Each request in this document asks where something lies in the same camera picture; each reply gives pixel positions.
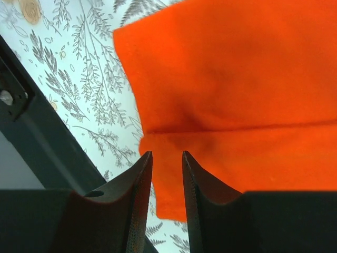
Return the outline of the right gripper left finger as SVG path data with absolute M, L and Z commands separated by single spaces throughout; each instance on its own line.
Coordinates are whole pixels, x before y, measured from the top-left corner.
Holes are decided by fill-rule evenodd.
M 85 196 L 2 190 L 1 252 L 152 252 L 145 235 L 152 153 Z

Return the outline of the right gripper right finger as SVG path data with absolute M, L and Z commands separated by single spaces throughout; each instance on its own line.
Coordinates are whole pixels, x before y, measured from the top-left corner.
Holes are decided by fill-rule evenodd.
M 336 252 L 336 192 L 241 193 L 182 163 L 191 252 Z

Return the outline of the orange t-shirt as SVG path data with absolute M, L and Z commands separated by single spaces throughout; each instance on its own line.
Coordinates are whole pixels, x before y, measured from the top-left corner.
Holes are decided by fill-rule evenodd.
M 113 42 L 159 218 L 186 221 L 183 151 L 240 192 L 336 189 L 336 1 L 182 1 Z

